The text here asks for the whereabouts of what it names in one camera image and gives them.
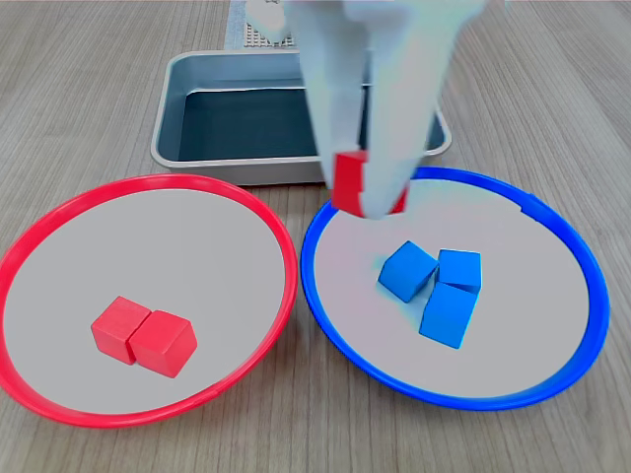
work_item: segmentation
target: red cube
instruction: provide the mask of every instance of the red cube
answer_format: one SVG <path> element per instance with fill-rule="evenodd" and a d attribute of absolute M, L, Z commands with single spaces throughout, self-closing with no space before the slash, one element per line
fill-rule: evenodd
<path fill-rule="evenodd" d="M 116 298 L 92 324 L 92 334 L 99 350 L 133 365 L 136 359 L 129 346 L 129 338 L 150 313 L 151 310 L 140 304 L 126 298 Z"/>
<path fill-rule="evenodd" d="M 368 153 L 364 150 L 338 153 L 335 157 L 335 172 L 331 205 L 356 217 L 364 217 L 360 194 L 364 190 L 362 167 L 368 161 Z M 403 212 L 408 188 L 403 190 L 391 214 Z"/>
<path fill-rule="evenodd" d="M 138 365 L 176 377 L 197 348 L 191 323 L 172 313 L 156 310 L 129 339 Z"/>

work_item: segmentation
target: blue wooden block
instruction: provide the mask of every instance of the blue wooden block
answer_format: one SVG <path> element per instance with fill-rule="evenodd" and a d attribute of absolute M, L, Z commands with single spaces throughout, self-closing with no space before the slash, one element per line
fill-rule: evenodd
<path fill-rule="evenodd" d="M 412 241 L 407 241 L 384 263 L 379 275 L 379 282 L 405 303 L 428 283 L 438 261 L 419 248 Z"/>
<path fill-rule="evenodd" d="M 476 294 L 436 283 L 425 305 L 419 333 L 443 345 L 460 348 L 476 303 Z"/>
<path fill-rule="evenodd" d="M 482 258 L 473 251 L 441 249 L 438 254 L 437 283 L 444 283 L 468 293 L 478 294 L 482 288 Z"/>

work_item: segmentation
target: gray tray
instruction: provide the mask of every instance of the gray tray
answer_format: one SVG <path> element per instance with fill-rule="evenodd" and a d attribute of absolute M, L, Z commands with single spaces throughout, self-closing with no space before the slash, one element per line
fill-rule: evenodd
<path fill-rule="evenodd" d="M 322 182 L 298 54 L 296 49 L 200 51 L 172 59 L 153 159 L 172 172 L 236 185 Z M 369 94 L 368 74 L 365 84 Z M 442 154 L 451 142 L 438 110 L 426 155 Z"/>

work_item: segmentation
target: wood grain surface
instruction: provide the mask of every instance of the wood grain surface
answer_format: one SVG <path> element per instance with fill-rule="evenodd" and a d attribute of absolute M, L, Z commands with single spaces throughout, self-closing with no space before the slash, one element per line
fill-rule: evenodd
<path fill-rule="evenodd" d="M 167 61 L 224 42 L 226 2 L 0 2 L 0 250 L 74 195 L 160 172 Z M 458 43 L 444 166 L 531 191 L 591 246 L 606 346 L 537 406 L 466 413 L 380 385 L 338 353 L 302 293 L 269 356 L 202 408 L 137 429 L 57 425 L 0 392 L 2 473 L 631 471 L 631 4 L 494 2 Z M 300 248 L 320 186 L 254 189 Z"/>

